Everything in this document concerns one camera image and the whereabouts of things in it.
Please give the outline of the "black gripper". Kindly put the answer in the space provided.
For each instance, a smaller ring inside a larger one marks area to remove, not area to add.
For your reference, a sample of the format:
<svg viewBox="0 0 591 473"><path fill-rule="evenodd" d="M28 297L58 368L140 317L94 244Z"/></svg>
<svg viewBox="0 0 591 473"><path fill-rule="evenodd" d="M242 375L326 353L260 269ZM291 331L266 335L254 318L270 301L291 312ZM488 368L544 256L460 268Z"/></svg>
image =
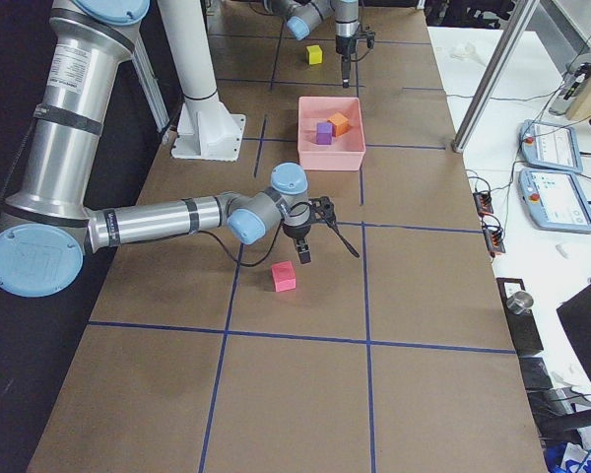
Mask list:
<svg viewBox="0 0 591 473"><path fill-rule="evenodd" d="M336 22L335 33L336 52L341 56L342 87L347 89L350 86L351 61L361 61L374 48L375 31L360 22ZM367 52L359 56L357 46L361 39L366 43Z"/></svg>
<svg viewBox="0 0 591 473"><path fill-rule="evenodd" d="M311 227L316 224L325 224L331 230L336 230L335 208L328 196L311 198L294 204L282 223L285 235L295 241L295 250L301 264L311 262L306 237Z"/></svg>

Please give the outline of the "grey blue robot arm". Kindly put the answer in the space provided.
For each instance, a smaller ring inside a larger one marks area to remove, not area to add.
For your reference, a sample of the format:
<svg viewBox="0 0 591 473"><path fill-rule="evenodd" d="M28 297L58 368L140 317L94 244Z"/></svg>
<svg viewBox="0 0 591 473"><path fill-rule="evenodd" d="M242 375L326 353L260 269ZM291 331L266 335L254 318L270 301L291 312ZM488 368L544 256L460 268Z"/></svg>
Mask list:
<svg viewBox="0 0 591 473"><path fill-rule="evenodd" d="M335 23L335 50L341 59L342 87L350 85L352 64L374 48L375 32L361 22L358 0L265 0L265 11L281 17L296 40L307 38L328 18Z"/></svg>
<svg viewBox="0 0 591 473"><path fill-rule="evenodd" d="M304 169L276 166L270 184L248 197L207 197L94 211L84 204L118 66L141 55L146 1L56 1L49 22L57 44L35 108L21 189L1 203L0 289L40 298L70 286L86 255L103 247L225 227L243 244L285 234L301 263L315 224L334 227L328 197L312 198Z"/></svg>

